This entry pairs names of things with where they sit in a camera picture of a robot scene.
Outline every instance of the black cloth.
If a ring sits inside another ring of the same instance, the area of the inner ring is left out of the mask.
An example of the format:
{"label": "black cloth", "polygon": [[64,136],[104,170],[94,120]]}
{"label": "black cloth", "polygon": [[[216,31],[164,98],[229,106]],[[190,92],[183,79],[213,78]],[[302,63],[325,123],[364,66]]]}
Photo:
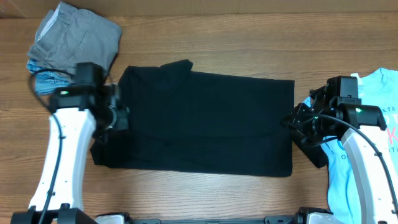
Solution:
{"label": "black cloth", "polygon": [[294,81],[191,72],[188,60],[128,67],[119,81],[130,130],[95,142],[95,164],[285,177],[292,140],[279,121]]}

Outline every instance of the pile of clothes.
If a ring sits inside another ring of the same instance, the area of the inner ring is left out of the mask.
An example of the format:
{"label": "pile of clothes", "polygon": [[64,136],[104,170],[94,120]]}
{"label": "pile of clothes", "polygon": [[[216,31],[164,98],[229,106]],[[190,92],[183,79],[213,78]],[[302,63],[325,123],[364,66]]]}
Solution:
{"label": "pile of clothes", "polygon": [[[86,9],[77,9],[60,2],[41,22],[35,42],[27,55],[27,69],[33,73],[54,68],[75,73],[79,62],[101,65],[108,73],[119,50],[121,28],[115,23]],[[70,84],[62,73],[43,72],[36,76],[35,91],[46,95]]]}

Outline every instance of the wooden table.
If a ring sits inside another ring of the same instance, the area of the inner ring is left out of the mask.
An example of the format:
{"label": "wooden table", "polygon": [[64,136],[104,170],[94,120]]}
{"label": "wooden table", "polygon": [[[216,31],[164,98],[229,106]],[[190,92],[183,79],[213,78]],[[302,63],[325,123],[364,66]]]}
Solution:
{"label": "wooden table", "polygon": [[[111,17],[123,28],[111,70],[181,59],[193,70],[295,80],[295,102],[326,79],[398,70],[398,13]],[[42,173],[49,122],[27,89],[39,19],[0,19],[0,222],[27,209]],[[327,208],[328,171],[294,147],[291,177],[190,174],[95,166],[88,156],[85,212],[134,218],[258,218]]]}

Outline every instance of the wall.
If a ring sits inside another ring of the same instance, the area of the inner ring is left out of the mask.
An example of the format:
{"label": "wall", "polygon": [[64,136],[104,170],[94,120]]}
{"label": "wall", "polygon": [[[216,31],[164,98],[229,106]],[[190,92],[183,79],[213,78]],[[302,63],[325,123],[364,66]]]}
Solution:
{"label": "wall", "polygon": [[[66,0],[102,16],[391,12],[398,0]],[[0,0],[0,16],[44,17],[58,0]]]}

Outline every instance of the wood grain surface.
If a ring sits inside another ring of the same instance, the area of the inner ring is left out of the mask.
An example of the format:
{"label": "wood grain surface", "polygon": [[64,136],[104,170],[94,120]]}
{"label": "wood grain surface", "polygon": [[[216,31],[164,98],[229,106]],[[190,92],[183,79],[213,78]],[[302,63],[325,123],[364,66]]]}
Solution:
{"label": "wood grain surface", "polygon": [[[123,28],[114,80],[128,65],[187,58],[194,71],[295,80],[299,103],[327,78],[398,70],[398,13],[110,19]],[[25,68],[39,23],[0,19],[0,223],[27,209],[47,150],[48,114],[29,93]],[[327,208],[327,188],[327,168],[315,168],[297,147],[287,178],[109,169],[95,166],[89,155],[83,200],[91,216],[258,218],[293,214],[300,206]]]}

